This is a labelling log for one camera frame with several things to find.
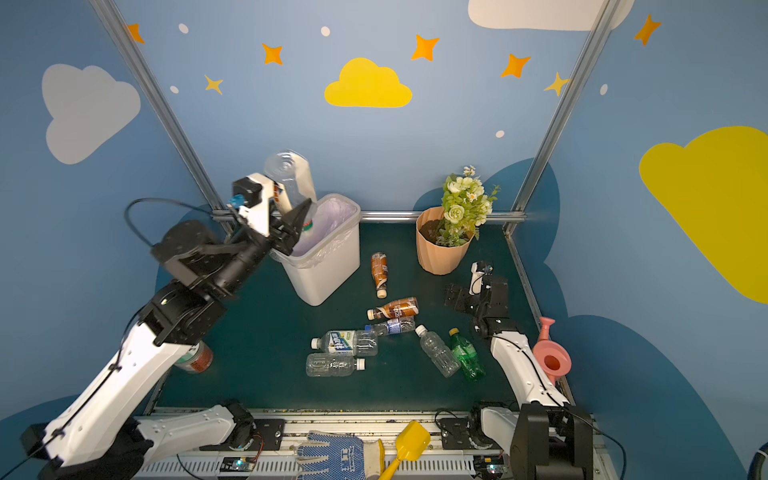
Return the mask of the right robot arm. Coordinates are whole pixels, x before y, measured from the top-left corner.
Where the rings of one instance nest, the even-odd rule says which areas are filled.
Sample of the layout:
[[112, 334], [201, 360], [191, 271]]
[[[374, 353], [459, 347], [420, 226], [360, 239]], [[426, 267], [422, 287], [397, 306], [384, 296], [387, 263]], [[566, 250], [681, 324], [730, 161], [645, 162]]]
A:
[[508, 300], [508, 282], [498, 275], [482, 275], [468, 288], [446, 288], [445, 305], [472, 317], [518, 404], [517, 412], [481, 408], [481, 435], [505, 450], [515, 479], [592, 479], [592, 424], [546, 376], [527, 336], [510, 318]]

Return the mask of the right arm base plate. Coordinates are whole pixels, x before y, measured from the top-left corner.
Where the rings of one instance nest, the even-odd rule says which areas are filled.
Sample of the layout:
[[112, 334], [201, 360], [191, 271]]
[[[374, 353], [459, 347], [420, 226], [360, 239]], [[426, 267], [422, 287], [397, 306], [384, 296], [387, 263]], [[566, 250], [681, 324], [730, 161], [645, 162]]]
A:
[[499, 446], [477, 430], [468, 417], [445, 417], [436, 420], [444, 450], [490, 450]]

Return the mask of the red white label bottle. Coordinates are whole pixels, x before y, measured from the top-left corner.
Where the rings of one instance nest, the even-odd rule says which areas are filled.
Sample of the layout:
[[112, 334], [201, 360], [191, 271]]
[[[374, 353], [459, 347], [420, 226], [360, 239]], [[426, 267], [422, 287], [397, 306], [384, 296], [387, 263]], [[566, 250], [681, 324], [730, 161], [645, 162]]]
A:
[[306, 199], [311, 201], [303, 226], [305, 231], [310, 230], [318, 198], [308, 160], [291, 150], [278, 152], [265, 161], [264, 174], [274, 182], [275, 202], [281, 214], [288, 213]]

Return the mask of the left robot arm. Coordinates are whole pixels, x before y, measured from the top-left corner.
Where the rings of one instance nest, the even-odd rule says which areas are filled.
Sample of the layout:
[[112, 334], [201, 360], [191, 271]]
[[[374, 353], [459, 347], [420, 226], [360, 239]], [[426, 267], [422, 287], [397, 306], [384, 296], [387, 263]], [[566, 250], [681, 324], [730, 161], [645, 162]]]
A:
[[289, 254], [312, 209], [309, 199], [276, 216], [270, 200], [244, 204], [239, 241], [221, 242], [197, 220], [176, 224], [152, 248], [173, 279], [129, 320], [117, 353], [56, 419], [21, 436], [43, 461], [41, 479], [131, 479], [143, 467], [197, 447], [243, 449], [254, 418], [237, 401], [157, 423], [133, 415], [160, 378], [212, 329], [259, 263]]

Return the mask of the clear bottle front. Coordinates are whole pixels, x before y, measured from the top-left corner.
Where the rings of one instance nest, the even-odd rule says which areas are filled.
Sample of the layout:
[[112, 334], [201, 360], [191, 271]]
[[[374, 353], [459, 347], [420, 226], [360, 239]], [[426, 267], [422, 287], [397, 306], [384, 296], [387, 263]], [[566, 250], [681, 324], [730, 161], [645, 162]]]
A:
[[307, 356], [305, 371], [312, 378], [347, 377], [366, 369], [366, 360], [350, 355], [313, 353]]

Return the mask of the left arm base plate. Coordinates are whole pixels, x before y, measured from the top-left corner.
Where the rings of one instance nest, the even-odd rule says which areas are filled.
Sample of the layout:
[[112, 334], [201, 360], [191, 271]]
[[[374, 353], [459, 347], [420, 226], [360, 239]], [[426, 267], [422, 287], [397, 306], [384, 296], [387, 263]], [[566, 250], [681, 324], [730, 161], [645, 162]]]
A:
[[256, 452], [278, 451], [286, 426], [284, 419], [257, 418], [248, 425], [238, 425], [230, 436], [218, 445], [206, 445], [200, 451]]

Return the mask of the small blue label bottle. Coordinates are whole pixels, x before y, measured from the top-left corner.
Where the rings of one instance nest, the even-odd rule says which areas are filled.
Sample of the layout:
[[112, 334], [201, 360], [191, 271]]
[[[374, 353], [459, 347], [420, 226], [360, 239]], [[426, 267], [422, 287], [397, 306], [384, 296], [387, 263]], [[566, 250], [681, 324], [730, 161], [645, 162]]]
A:
[[415, 327], [415, 318], [413, 316], [405, 316], [366, 325], [364, 330], [366, 332], [371, 332], [378, 337], [382, 337], [413, 332]]

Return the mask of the clear ribbed bottle white cap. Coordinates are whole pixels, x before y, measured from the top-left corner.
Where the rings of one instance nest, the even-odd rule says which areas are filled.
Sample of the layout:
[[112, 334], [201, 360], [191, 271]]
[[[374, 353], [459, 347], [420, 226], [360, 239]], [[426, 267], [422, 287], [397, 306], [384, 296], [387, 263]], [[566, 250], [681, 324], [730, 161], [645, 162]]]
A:
[[418, 325], [415, 332], [422, 350], [445, 378], [460, 370], [460, 364], [437, 333], [429, 331], [424, 325]]

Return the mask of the blue white label water bottle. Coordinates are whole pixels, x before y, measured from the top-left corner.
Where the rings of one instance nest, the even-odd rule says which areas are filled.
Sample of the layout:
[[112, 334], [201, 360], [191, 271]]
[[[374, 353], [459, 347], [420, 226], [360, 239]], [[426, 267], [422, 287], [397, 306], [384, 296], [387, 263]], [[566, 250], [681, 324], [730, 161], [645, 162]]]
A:
[[311, 348], [329, 354], [373, 357], [378, 354], [378, 337], [371, 330], [330, 330], [311, 340]]

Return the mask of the brown coffee bottle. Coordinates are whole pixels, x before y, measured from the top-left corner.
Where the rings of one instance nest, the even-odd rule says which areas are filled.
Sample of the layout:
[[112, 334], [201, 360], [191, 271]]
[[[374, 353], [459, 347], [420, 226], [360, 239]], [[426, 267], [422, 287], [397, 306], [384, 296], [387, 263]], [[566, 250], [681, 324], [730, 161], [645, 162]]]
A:
[[387, 256], [383, 252], [376, 252], [371, 256], [371, 273], [374, 280], [377, 297], [379, 299], [386, 298], [388, 263]]
[[419, 305], [415, 297], [408, 297], [369, 309], [366, 314], [369, 321], [416, 316], [419, 314]]

